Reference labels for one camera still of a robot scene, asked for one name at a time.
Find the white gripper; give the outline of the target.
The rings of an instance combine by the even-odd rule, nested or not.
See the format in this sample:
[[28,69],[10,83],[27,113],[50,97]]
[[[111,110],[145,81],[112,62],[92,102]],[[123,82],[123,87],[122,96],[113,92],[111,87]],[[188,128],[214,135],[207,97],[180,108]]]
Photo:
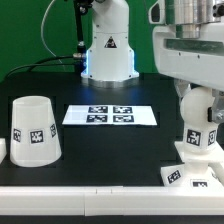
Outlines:
[[224,23],[203,24],[198,39],[177,38],[175,25],[156,26],[153,51],[158,72],[176,78],[179,101],[191,91],[191,83],[212,88],[208,121],[224,123]]

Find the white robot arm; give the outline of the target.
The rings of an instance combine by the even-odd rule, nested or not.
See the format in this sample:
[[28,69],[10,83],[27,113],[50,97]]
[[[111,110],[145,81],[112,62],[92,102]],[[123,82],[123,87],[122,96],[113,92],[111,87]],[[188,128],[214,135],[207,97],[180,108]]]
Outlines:
[[[82,77],[115,87],[138,76],[125,0],[93,0],[93,41]],[[155,66],[184,95],[192,83],[213,90],[207,120],[224,123],[224,0],[156,0],[148,11]]]

